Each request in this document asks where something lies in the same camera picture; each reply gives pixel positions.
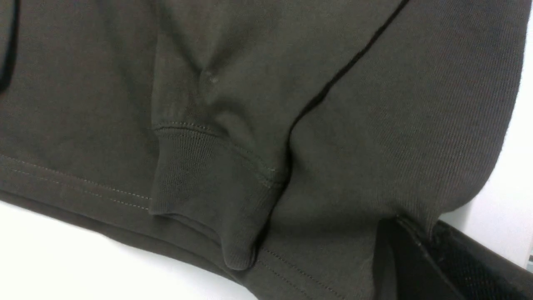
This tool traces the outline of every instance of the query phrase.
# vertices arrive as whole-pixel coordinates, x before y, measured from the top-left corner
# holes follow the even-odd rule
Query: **sweatshirt hem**
[[[156,135],[159,161],[149,212],[217,240],[230,269],[251,267],[255,242],[282,185],[216,136],[184,129]]]
[[[338,299],[322,283],[263,248],[246,271],[229,269],[220,245],[194,228],[148,214],[150,198],[32,165],[0,154],[0,200],[104,234],[129,246],[168,256],[233,280],[259,299]]]

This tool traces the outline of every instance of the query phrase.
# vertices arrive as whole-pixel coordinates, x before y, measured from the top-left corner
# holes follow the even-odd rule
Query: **seam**
[[[242,151],[242,152],[244,152],[246,154],[249,154],[250,156],[253,156],[258,161],[258,163],[261,165],[261,167],[264,168],[265,170],[270,171],[270,172],[276,172],[278,170],[276,168],[269,168],[268,165],[260,157],[255,155],[250,150],[244,149],[241,146],[238,146],[238,145],[232,143],[231,141],[227,141],[226,139],[224,139],[222,137],[219,137],[218,135],[214,134],[209,128],[204,127],[204,126],[199,126],[199,125],[195,125],[195,124],[192,124],[192,123],[184,123],[184,122],[168,122],[168,123],[161,123],[161,124],[156,125],[155,126],[155,128],[156,128],[155,130],[157,131],[157,130],[164,129],[165,127],[167,127],[168,124],[178,124],[178,125],[196,127],[196,128],[200,128],[200,129],[206,130],[209,133],[209,135],[214,136],[215,138],[221,139],[221,140],[225,141],[227,144],[230,144],[231,147],[234,147],[234,148],[236,148],[236,149],[238,149],[238,150],[240,150],[240,151]],[[168,128],[191,130],[189,128],[176,128],[176,127],[168,127]]]
[[[83,190],[83,189],[80,189],[80,188],[77,188],[77,187],[73,187],[73,186],[70,186],[70,185],[66,185],[66,184],[61,183],[61,182],[59,182],[59,181],[50,180],[50,179],[48,179],[48,178],[43,178],[43,177],[35,176],[35,175],[33,175],[33,174],[30,174],[30,173],[26,173],[26,172],[23,172],[23,171],[20,171],[20,170],[15,170],[15,169],[11,169],[11,168],[5,167],[5,166],[3,166],[3,165],[0,165],[0,168],[6,169],[6,170],[9,170],[9,171],[13,171],[13,172],[17,172],[17,173],[20,173],[20,174],[23,174],[23,175],[26,175],[26,176],[29,176],[29,177],[35,177],[35,178],[37,178],[37,179],[41,179],[41,180],[48,181],[48,182],[51,182],[51,183],[55,183],[55,184],[58,184],[58,185],[62,185],[62,186],[65,186],[65,187],[71,188],[72,190],[75,190],[75,191],[78,191],[78,192],[82,192],[82,193],[85,193],[85,194],[89,194],[89,195],[97,196],[97,197],[100,197],[100,198],[102,198],[102,199],[106,199],[106,200],[111,200],[111,201],[113,201],[113,202],[117,202],[117,203],[119,203],[119,204],[123,204],[123,205],[126,205],[126,206],[131,206],[131,207],[135,207],[135,208],[139,208],[139,209],[148,210],[148,208],[143,207],[143,206],[139,206],[139,205],[135,205],[135,204],[131,204],[131,203],[122,202],[122,201],[119,201],[119,200],[116,200],[116,199],[113,199],[113,198],[108,198],[108,197],[102,196],[102,195],[100,195],[100,194],[91,193],[91,192],[89,192],[89,191],[86,191],[86,190]]]
[[[372,48],[374,43],[379,39],[379,37],[383,34],[383,32],[387,29],[387,27],[394,21],[396,16],[403,10],[403,8],[407,5],[409,0],[401,0],[398,6],[394,9],[392,14],[385,20],[385,23],[383,23],[370,37],[370,40],[368,43],[355,55],[348,61],[346,65],[344,65],[334,76],[333,78],[328,81],[324,87],[318,92],[316,96],[314,96],[311,101],[309,101],[304,108],[300,111],[298,116],[294,119],[292,125],[289,129],[289,135],[292,136],[293,130],[296,127],[296,125],[299,123],[299,121],[306,116],[310,111],[312,111],[315,107],[318,107],[322,102],[325,101],[327,98],[329,91],[336,85],[338,81],[340,81],[363,57],[369,50]]]
[[[198,140],[207,140],[206,137],[194,137],[194,136],[190,136],[190,135],[186,135],[186,134],[168,134],[170,138],[174,138],[174,137],[185,137],[185,138],[192,138],[192,139],[198,139]],[[215,143],[217,143],[218,145],[220,146],[223,146],[223,147],[228,147],[225,143],[222,143],[220,141],[218,141],[217,139],[215,139]],[[258,178],[259,179],[259,182],[264,186],[264,187],[267,187],[267,188],[272,188],[272,187],[281,187],[284,185],[283,182],[279,182],[279,181],[274,181],[270,178],[267,178],[266,175],[260,173],[260,172],[257,172],[257,170],[254,170],[254,166],[253,166],[253,163],[246,157],[242,156],[242,155],[239,155],[239,157],[243,158],[244,162],[243,163],[243,166],[250,172],[254,173],[255,175],[259,175],[261,178]]]
[[[11,157],[7,157],[5,155],[2,155],[0,154],[0,156],[2,157],[5,157],[7,159],[11,159],[13,161],[18,161],[18,162],[21,162],[21,163],[25,163],[25,164],[28,164],[28,165],[31,165],[33,167],[37,167],[37,168],[41,168],[41,169],[45,169],[45,170],[48,170],[48,171],[52,171],[52,172],[55,172],[55,173],[59,173],[61,175],[65,175],[63,173],[60,173],[60,172],[57,172],[57,171],[54,171],[54,170],[50,170],[50,169],[47,169],[45,167],[40,167],[38,165],[33,165],[33,164],[30,164],[30,163],[26,163],[26,162],[23,162],[23,161],[19,161],[19,160],[16,160],[16,159],[12,159]],[[86,191],[84,189],[81,189],[81,188],[78,188],[78,187],[74,187],[74,186],[71,186],[71,185],[67,185],[67,184],[64,184],[64,183],[61,183],[59,181],[55,181],[55,180],[51,180],[51,179],[48,179],[48,178],[44,178],[44,177],[40,177],[40,176],[37,176],[37,175],[33,175],[33,174],[30,174],[30,173],[27,173],[27,172],[24,172],[24,171],[21,171],[21,170],[16,170],[16,169],[12,169],[12,168],[9,168],[9,167],[6,167],[6,166],[3,166],[3,165],[0,165],[0,168],[2,169],[5,169],[5,170],[9,170],[9,171],[12,171],[12,172],[16,172],[16,173],[20,173],[20,174],[23,174],[27,177],[34,177],[34,178],[37,178],[37,179],[40,179],[40,180],[43,180],[43,181],[47,181],[47,182],[50,182],[50,183],[54,183],[54,184],[57,184],[57,185],[61,185],[61,186],[64,186],[64,187],[67,187],[67,188],[70,188],[74,191],[78,191],[78,192],[81,192],[81,193],[84,193],[84,194],[88,194],[88,195],[92,195],[92,196],[97,196],[99,198],[102,198],[102,199],[106,199],[106,200],[110,200],[112,202],[116,202],[116,203],[119,203],[119,204],[122,204],[122,205],[125,205],[125,206],[130,206],[130,207],[134,207],[134,208],[138,208],[138,209],[143,209],[143,210],[148,210],[147,207],[143,207],[143,206],[139,206],[139,205],[135,205],[135,204],[131,204],[131,203],[126,203],[126,202],[123,202],[123,201],[119,201],[117,199],[113,199],[113,198],[109,198],[109,197],[105,197],[103,195],[100,195],[100,194],[96,194],[96,193],[92,193],[92,192],[89,192],[89,191]],[[305,275],[306,277],[310,278],[311,280],[313,280],[313,282],[317,283],[318,285],[322,286],[322,287],[325,287],[327,290],[333,292],[337,297],[341,298],[341,299],[344,299],[344,297],[340,296],[336,291],[332,290],[331,288],[325,286],[323,283],[315,280],[314,278],[312,278],[310,275],[307,275],[305,272],[301,271],[300,269],[298,269],[296,266],[294,266],[293,264],[289,263],[288,261],[286,261],[285,259],[281,258],[279,255],[267,250],[267,249],[264,249],[267,253],[271,254],[271,255],[274,255],[277,259],[279,259],[280,261],[284,262],[285,264],[289,265],[290,267],[292,268],[295,268],[297,269],[302,275]],[[261,261],[261,260],[257,260],[257,262],[259,262],[261,265],[263,265],[267,270],[269,270],[270,272],[272,272],[275,276],[279,277],[283,282],[285,282],[286,284],[288,284],[289,286],[291,286],[292,288],[296,289],[297,291],[299,291],[300,293],[302,293],[307,299],[309,300],[313,300],[312,297],[310,297],[306,292],[304,292],[302,289],[298,288],[298,286],[296,286],[294,283],[292,283],[291,281],[289,281],[287,278],[285,278],[283,275],[279,274],[278,272],[276,272],[274,269],[272,269],[271,267],[269,267],[265,262]]]
[[[281,256],[277,255],[276,253],[268,250],[268,249],[265,249],[265,248],[262,248],[265,252],[267,252],[268,254],[272,255],[273,257],[277,258],[278,260],[280,260],[281,262],[285,263],[286,265],[288,265],[289,267],[295,269],[298,271],[298,273],[304,275],[305,277],[311,279],[314,283],[318,284],[319,286],[323,287],[324,289],[326,289],[327,291],[330,291],[331,293],[333,293],[335,296],[337,296],[337,298],[339,299],[342,299],[342,300],[345,300],[346,298],[339,294],[337,291],[335,291],[334,289],[332,289],[331,287],[325,285],[324,283],[318,281],[317,279],[313,278],[311,275],[305,273],[304,271],[300,270],[297,266],[291,264],[290,262],[286,261],[285,259],[283,259]]]
[[[297,291],[301,292],[302,295],[305,296],[305,298],[309,299],[309,300],[313,300],[313,298],[311,298],[311,296],[309,296],[304,290],[302,290],[301,288],[297,287],[294,283],[290,282],[287,278],[283,277],[283,275],[279,274],[278,272],[276,272],[274,269],[272,269],[271,267],[269,267],[266,263],[264,263],[262,260],[257,260],[258,263],[260,263],[263,267],[265,267],[265,269],[269,270],[270,272],[272,272],[276,277],[279,277],[281,280],[283,280],[286,284],[290,285],[291,287],[293,287],[294,289],[296,289]]]
[[[81,180],[81,181],[86,182],[86,183],[89,183],[89,184],[93,184],[93,185],[96,185],[96,186],[99,186],[99,187],[103,187],[103,188],[105,188],[105,189],[107,189],[107,190],[110,190],[110,191],[113,191],[113,192],[117,192],[117,193],[121,193],[121,194],[125,194],[125,195],[130,195],[130,196],[135,196],[135,197],[139,197],[139,198],[146,199],[146,200],[151,200],[150,197],[141,196],[141,195],[137,195],[137,194],[134,194],[134,193],[121,191],[121,190],[118,190],[118,189],[116,189],[116,188],[112,188],[112,187],[109,187],[109,186],[105,186],[105,185],[102,185],[102,184],[99,184],[99,183],[96,183],[96,182],[94,182],[94,181],[90,181],[90,180],[87,180],[87,179],[84,179],[84,178],[79,178],[79,177],[76,177],[76,176],[73,176],[73,175],[70,175],[70,174],[61,173],[61,172],[56,171],[56,170],[52,170],[52,169],[48,169],[48,168],[45,168],[45,167],[41,167],[40,165],[35,165],[35,164],[31,164],[31,163],[29,163],[29,162],[25,162],[25,161],[17,160],[17,159],[14,159],[14,158],[12,158],[12,157],[5,156],[5,155],[3,155],[3,154],[0,154],[0,157],[3,157],[3,158],[5,158],[5,159],[7,159],[7,160],[10,160],[10,161],[23,163],[23,164],[25,164],[25,165],[29,165],[29,166],[34,167],[34,168],[39,168],[39,169],[43,169],[43,170],[46,170],[46,171],[49,171],[49,172],[53,172],[53,173],[56,173],[56,174],[60,174],[60,175],[63,175],[63,176],[67,176],[67,177],[70,177],[70,178],[78,179],[78,180]]]

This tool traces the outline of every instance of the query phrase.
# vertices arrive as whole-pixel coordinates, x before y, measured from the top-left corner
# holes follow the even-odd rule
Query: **sweatshirt sleeve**
[[[15,0],[0,2],[0,92],[8,85],[14,55]]]
[[[380,220],[407,216],[429,232],[478,194],[513,112],[530,6],[407,2],[294,126],[292,174],[270,218],[284,259],[305,267],[304,244],[324,266],[310,273],[318,280],[335,288],[331,278],[346,274],[371,291],[375,234],[366,233]]]
[[[150,212],[248,268],[290,173],[288,137],[399,0],[159,0]]]

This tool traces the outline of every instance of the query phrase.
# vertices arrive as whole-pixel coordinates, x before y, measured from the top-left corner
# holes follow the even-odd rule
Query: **sweatshirt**
[[[496,163],[530,6],[4,0],[2,198],[260,300],[482,299],[458,256],[533,298],[438,222]]]

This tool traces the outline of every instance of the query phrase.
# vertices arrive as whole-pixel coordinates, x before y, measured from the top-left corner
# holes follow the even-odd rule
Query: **white background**
[[[533,22],[504,148],[486,186],[444,220],[526,265],[533,240]],[[255,300],[191,265],[0,202],[0,299]]]

